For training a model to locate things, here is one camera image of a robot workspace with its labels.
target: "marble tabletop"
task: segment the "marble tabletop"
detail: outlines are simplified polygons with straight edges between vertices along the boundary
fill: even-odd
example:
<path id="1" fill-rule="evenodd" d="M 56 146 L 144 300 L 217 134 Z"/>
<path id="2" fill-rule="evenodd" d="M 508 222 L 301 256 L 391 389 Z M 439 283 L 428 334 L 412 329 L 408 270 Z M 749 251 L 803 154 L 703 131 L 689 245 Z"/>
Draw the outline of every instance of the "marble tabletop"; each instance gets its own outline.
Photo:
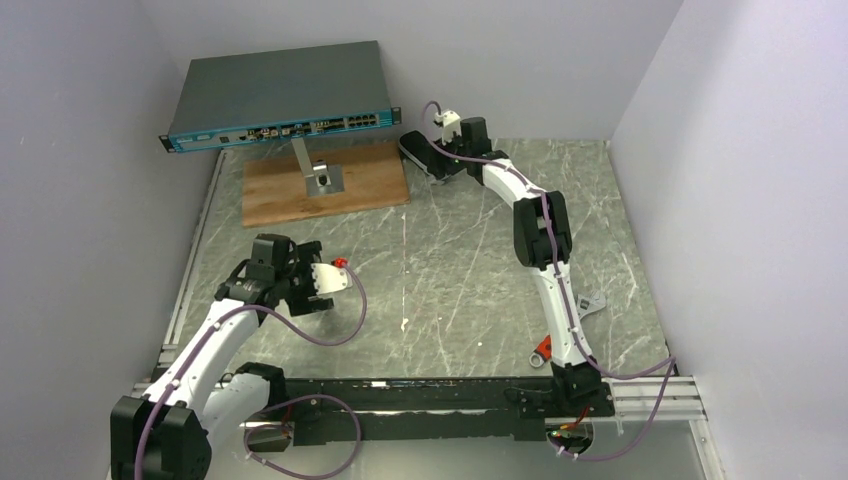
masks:
<path id="1" fill-rule="evenodd" d="M 316 139 L 311 151 L 373 141 Z M 616 372 L 647 368 L 668 355 L 621 196 L 601 141 L 503 140 L 515 166 L 537 185 L 563 192 L 574 248 L 575 293 L 601 291 L 607 308 L 583 321 L 598 361 Z M 271 143 L 233 149 L 224 160 L 187 289 L 180 349 L 203 321 L 215 287 L 250 255 L 258 233 L 320 240 L 329 261 L 346 257 L 368 294 L 359 335 L 339 347 L 312 345 L 270 319 L 245 343 L 247 361 L 281 366 L 293 378 L 545 375 L 528 363 L 547 328 L 542 304 L 513 252 L 512 214 L 493 192 L 460 174 L 444 185 L 404 162 L 408 205 L 244 228 L 244 162 L 290 155 Z M 326 339 L 347 335 L 360 311 L 356 289 L 333 295 L 336 308 L 294 319 Z"/>

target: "white wall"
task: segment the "white wall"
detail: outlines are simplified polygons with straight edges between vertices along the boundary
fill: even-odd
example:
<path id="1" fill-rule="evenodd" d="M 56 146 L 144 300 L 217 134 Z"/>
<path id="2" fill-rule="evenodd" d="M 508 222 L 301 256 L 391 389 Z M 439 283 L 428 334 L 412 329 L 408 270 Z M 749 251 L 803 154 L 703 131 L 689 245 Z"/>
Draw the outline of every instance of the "white wall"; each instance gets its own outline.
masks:
<path id="1" fill-rule="evenodd" d="M 0 478 L 104 478 L 213 155 L 163 153 L 182 81 L 134 0 L 0 2 Z"/>
<path id="2" fill-rule="evenodd" d="M 501 137 L 609 138 L 681 0 L 142 0 L 192 58 L 378 40 L 393 103 L 428 100 Z"/>
<path id="3" fill-rule="evenodd" d="M 684 2 L 612 139 L 729 478 L 848 471 L 846 25 L 840 0 Z"/>

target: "black metal top panel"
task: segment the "black metal top panel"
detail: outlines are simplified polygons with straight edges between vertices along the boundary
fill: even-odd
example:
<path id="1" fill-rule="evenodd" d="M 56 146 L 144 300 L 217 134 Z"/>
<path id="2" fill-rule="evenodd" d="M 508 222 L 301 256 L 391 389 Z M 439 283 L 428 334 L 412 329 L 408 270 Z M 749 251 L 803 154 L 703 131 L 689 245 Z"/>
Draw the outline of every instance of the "black metal top panel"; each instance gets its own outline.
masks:
<path id="1" fill-rule="evenodd" d="M 376 41 L 191 61 L 170 134 L 391 107 Z"/>

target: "metal base plate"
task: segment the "metal base plate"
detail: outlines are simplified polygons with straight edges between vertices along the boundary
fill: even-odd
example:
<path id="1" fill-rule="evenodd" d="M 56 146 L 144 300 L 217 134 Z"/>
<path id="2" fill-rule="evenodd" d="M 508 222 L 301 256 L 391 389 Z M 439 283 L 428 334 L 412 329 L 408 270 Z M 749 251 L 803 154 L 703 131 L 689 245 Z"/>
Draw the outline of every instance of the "metal base plate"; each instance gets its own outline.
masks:
<path id="1" fill-rule="evenodd" d="M 327 165 L 327 176 L 329 182 L 323 186 L 318 183 L 318 174 L 306 177 L 306 194 L 310 197 L 320 197 L 344 192 L 344 174 L 341 165 Z"/>

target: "wooden board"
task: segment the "wooden board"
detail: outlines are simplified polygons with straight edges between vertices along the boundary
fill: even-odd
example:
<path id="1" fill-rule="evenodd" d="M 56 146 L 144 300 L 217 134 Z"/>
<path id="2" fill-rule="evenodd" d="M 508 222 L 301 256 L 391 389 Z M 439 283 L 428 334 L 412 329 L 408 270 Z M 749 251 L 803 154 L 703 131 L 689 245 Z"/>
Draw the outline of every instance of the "wooden board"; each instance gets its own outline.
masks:
<path id="1" fill-rule="evenodd" d="M 242 197 L 245 227 L 409 203 L 409 189 L 394 142 L 309 152 L 309 156 L 313 161 L 323 159 L 327 165 L 341 165 L 345 191 L 307 196 L 294 155 L 247 162 Z"/>

